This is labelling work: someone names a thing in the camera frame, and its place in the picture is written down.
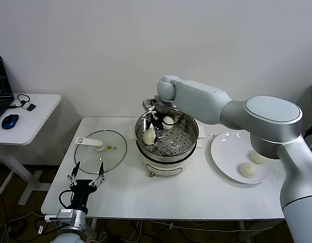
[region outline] blue mouse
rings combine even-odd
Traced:
[[[15,126],[15,123],[18,121],[19,115],[11,114],[6,116],[2,121],[2,128],[4,129],[11,129]]]

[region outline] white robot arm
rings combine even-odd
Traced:
[[[153,106],[167,113],[173,105],[206,124],[245,129],[261,155],[280,159],[286,180],[280,203],[296,243],[312,242],[312,152],[302,135],[302,111],[288,101],[257,96],[232,101],[223,90],[165,75],[157,86]]]

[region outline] white wall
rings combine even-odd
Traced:
[[[298,102],[311,123],[312,0],[0,0],[17,92],[58,93],[56,146],[84,116],[139,116],[163,74]]]

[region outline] white table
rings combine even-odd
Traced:
[[[106,173],[105,182],[89,197],[91,218],[176,219],[176,220],[267,220],[283,219],[280,190],[285,171],[280,161],[263,183],[246,185],[222,174],[208,156],[213,135],[229,131],[222,125],[204,125],[204,147],[196,149],[185,170],[173,178],[149,177],[141,163],[135,141],[127,139],[129,126],[137,118],[85,117],[61,163],[42,205],[42,213],[56,214],[61,191],[69,189],[67,175],[75,166],[74,144],[77,136],[85,137],[97,130],[116,130],[127,141],[128,151],[121,164]],[[90,178],[79,171],[77,179]],[[64,202],[69,195],[62,196]]]
[[[55,110],[61,101],[60,95],[50,94],[27,94],[30,96],[30,103],[36,105],[32,111],[23,108],[8,109],[0,118],[0,159],[2,162],[11,169],[10,174],[0,187],[2,193],[7,186],[8,182],[13,176],[13,173],[18,174],[23,180],[28,183],[25,191],[23,192],[19,205],[25,205],[34,190],[48,191],[50,183],[39,182],[39,177],[42,171],[36,171],[33,175],[12,155],[10,155],[2,145],[18,145],[24,146],[32,142],[41,127],[45,124],[51,113]],[[17,94],[14,94],[15,101],[13,104],[20,105],[17,100]],[[15,127],[9,130],[2,128],[2,120],[9,114],[18,114],[19,120]]]

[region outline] floor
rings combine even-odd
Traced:
[[[32,173],[35,171],[34,167],[27,167],[29,171]],[[42,182],[52,182],[57,169],[56,168],[44,168],[44,173],[41,177]],[[0,165],[0,186],[5,180],[6,176],[9,174],[10,170],[7,169],[4,165]],[[21,196],[23,190],[26,187],[26,183],[19,178],[17,175],[14,175],[7,188],[3,192],[2,196],[7,208],[8,217],[12,217],[15,214],[21,214],[26,212],[38,212],[40,213],[41,205],[45,199],[46,193],[44,192],[34,192],[26,206],[19,206],[18,200]],[[10,237],[9,242],[24,242],[26,240],[32,239],[38,236],[35,228],[34,222],[38,217],[35,215],[29,215],[26,217],[27,227],[22,233],[22,235],[13,239]],[[6,221],[4,206],[2,201],[0,200],[0,224]],[[174,225],[187,227],[187,228],[198,228],[198,229],[220,229],[220,230],[236,230],[239,229],[239,224],[236,221],[208,221],[208,222],[194,222],[192,224],[189,221],[174,221]],[[103,242],[123,242],[120,238],[130,239],[133,235],[134,227],[137,228],[137,231],[140,231],[140,227],[143,228],[143,231],[140,234],[139,242],[148,243],[148,242],[224,242],[224,243],[233,243],[238,242],[238,232],[233,233],[223,233],[223,232],[206,232],[206,231],[198,231],[198,230],[181,230],[178,229],[169,229],[169,226],[153,223],[151,221],[145,220],[141,223],[137,224],[137,220],[98,220],[96,231],[99,233],[98,237],[103,239],[105,233],[101,235],[102,232],[107,231],[108,237]],[[56,226],[54,223],[51,223],[48,226],[48,230],[55,229]],[[0,231],[0,242],[2,240],[3,229]],[[50,242],[54,238],[58,236],[57,232],[53,232],[49,235],[41,235],[35,240],[31,240],[29,242]],[[138,234],[130,239],[132,242],[136,242],[138,239]],[[282,222],[276,225],[274,228],[269,229],[260,235],[251,240],[251,242],[256,243],[292,243],[292,238],[288,227],[285,222]]]

